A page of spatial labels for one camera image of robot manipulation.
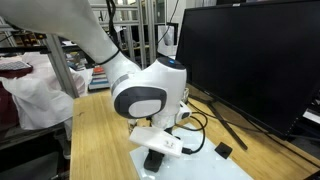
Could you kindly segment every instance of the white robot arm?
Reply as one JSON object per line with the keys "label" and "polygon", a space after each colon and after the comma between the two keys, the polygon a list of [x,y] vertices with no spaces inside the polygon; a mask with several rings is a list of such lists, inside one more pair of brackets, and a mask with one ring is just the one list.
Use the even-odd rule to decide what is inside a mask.
{"label": "white robot arm", "polygon": [[186,85],[186,69],[179,62],[158,59],[141,70],[119,53],[87,0],[0,0],[0,4],[0,16],[8,22],[72,40],[101,64],[117,113],[129,119],[152,116],[152,125],[162,129],[174,125]]}

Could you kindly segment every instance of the white device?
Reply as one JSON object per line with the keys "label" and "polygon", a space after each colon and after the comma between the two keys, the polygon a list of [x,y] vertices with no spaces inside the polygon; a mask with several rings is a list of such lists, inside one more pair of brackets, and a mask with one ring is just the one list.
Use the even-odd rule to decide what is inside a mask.
{"label": "white device", "polygon": [[[67,38],[97,63],[105,62],[118,52],[87,0],[0,0],[0,4],[0,16],[11,24]],[[179,62],[157,59],[141,70],[118,53],[102,67],[111,84],[117,113],[128,119],[152,116],[152,126],[161,129],[174,125],[186,85],[186,69]]]}

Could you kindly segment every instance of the wooden table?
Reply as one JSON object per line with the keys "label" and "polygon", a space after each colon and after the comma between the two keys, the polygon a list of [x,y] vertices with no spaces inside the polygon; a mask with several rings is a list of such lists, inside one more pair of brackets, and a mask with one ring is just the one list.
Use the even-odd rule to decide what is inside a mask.
{"label": "wooden table", "polygon": [[[204,104],[192,99],[190,102],[205,112],[210,112]],[[224,105],[215,103],[215,107],[226,119],[253,128],[239,114]],[[109,91],[76,99],[73,117],[70,169],[72,180],[138,179],[129,155],[129,152],[138,146],[128,140],[127,121],[115,112]],[[187,122],[199,127],[189,118],[182,123]],[[224,142],[231,146],[231,159],[254,179],[303,179],[318,170],[264,134],[232,128],[248,145],[247,151],[212,118],[209,118],[206,135],[215,145]],[[283,143],[320,164],[318,159],[294,145]]]}

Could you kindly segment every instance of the black connector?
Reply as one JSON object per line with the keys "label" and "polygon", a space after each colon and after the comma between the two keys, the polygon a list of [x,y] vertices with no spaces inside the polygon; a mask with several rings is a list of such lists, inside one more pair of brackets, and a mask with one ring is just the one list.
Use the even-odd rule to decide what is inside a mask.
{"label": "black connector", "polygon": [[190,155],[193,154],[193,151],[189,148],[182,148],[182,153]]}

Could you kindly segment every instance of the black monitor screen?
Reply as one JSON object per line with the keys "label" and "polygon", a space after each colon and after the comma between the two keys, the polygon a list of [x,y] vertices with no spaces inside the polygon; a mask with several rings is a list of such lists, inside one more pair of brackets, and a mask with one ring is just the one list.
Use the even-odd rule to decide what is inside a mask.
{"label": "black monitor screen", "polygon": [[177,60],[191,84],[286,136],[319,90],[320,2],[186,10]]}

